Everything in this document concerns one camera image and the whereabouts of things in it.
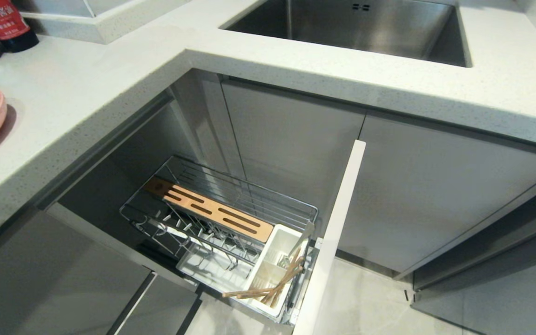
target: gray cabinet door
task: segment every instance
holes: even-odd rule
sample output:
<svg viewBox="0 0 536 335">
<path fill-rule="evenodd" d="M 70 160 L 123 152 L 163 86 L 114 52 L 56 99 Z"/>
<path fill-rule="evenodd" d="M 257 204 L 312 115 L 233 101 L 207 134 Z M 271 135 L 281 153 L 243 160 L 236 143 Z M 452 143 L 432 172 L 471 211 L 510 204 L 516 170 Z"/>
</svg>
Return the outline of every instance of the gray cabinet door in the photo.
<svg viewBox="0 0 536 335">
<path fill-rule="evenodd" d="M 198 295 L 157 276 L 119 335 L 175 335 Z"/>
<path fill-rule="evenodd" d="M 43 212 L 26 220 L 0 246 L 0 335 L 106 334 L 150 271 Z"/>
<path fill-rule="evenodd" d="M 403 272 L 536 183 L 536 147 L 368 113 L 339 248 Z"/>
<path fill-rule="evenodd" d="M 223 91 L 247 180 L 317 206 L 323 233 L 364 110 L 250 83 Z"/>
</svg>

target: chopsticks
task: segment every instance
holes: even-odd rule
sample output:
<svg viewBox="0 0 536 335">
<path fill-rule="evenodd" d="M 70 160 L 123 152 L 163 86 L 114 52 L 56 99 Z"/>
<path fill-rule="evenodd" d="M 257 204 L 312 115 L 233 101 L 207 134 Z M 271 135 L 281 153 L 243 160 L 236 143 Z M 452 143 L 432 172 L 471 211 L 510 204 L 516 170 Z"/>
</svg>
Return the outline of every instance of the chopsticks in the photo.
<svg viewBox="0 0 536 335">
<path fill-rule="evenodd" d="M 247 291 L 226 292 L 223 293 L 223 297 L 236 297 L 237 299 L 263 297 L 260 301 L 261 303 L 263 303 L 264 305 L 270 305 L 271 308 L 276 307 L 276 303 L 278 302 L 282 290 L 283 288 L 285 288 L 287 282 L 292 280 L 292 278 L 294 278 L 297 274 L 303 271 L 301 263 L 302 261 L 304 261 L 305 258 L 303 256 L 297 257 L 299 255 L 299 252 L 299 250 L 295 252 L 294 257 L 292 258 L 295 259 L 295 261 L 292 261 L 289 264 L 285 275 L 282 277 L 280 282 L 278 282 L 278 284 L 274 286 L 274 288 L 258 288 Z"/>
<path fill-rule="evenodd" d="M 303 270 L 303 267 L 300 267 L 300 263 L 303 261 L 303 259 L 304 257 L 299 257 L 296 259 L 296 261 L 289 265 L 289 268 L 285 272 L 285 275 L 283 276 L 281 281 L 276 285 L 275 288 L 272 289 L 272 291 L 270 291 L 270 293 L 268 293 L 265 297 L 262 298 L 262 300 L 260 301 L 261 303 L 268 305 L 270 301 L 273 301 L 273 303 L 270 304 L 270 307 L 275 304 L 274 301 L 276 300 L 274 299 L 274 296 L 280 296 L 282 289 L 285 288 L 285 284 L 287 284 L 289 280 L 291 280 L 294 276 L 296 276 L 299 272 Z"/>
</svg>

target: white quartz countertop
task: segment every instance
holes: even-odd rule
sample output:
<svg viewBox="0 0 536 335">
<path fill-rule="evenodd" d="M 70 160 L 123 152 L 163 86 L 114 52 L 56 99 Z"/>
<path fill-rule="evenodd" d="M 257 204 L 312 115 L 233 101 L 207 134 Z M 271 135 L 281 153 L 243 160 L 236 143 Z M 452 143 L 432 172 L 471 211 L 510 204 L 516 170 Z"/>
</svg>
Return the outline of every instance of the white quartz countertop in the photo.
<svg viewBox="0 0 536 335">
<path fill-rule="evenodd" d="M 0 59 L 0 226 L 191 68 L 536 142 L 536 30 L 511 0 L 458 0 L 472 67 L 220 30 L 261 0 L 193 0 L 109 45 L 41 36 Z"/>
</svg>

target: sink basin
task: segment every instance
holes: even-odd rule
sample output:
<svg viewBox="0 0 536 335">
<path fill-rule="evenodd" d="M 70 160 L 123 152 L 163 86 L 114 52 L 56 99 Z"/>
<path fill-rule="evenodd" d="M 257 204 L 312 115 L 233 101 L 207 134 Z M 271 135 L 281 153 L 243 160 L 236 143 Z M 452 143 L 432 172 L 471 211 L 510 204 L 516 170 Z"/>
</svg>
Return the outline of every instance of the sink basin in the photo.
<svg viewBox="0 0 536 335">
<path fill-rule="evenodd" d="M 416 0 L 267 0 L 226 28 L 468 66 L 455 7 Z"/>
</svg>

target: soy sauce bottle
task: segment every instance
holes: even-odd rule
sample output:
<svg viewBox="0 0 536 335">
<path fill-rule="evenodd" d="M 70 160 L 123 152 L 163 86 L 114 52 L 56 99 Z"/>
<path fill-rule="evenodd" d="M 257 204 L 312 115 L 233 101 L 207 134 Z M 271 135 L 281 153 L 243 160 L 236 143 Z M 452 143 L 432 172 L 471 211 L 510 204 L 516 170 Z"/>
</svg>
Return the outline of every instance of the soy sauce bottle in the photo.
<svg viewBox="0 0 536 335">
<path fill-rule="evenodd" d="M 0 0 L 0 41 L 11 53 L 19 53 L 39 43 L 10 0 Z"/>
</svg>

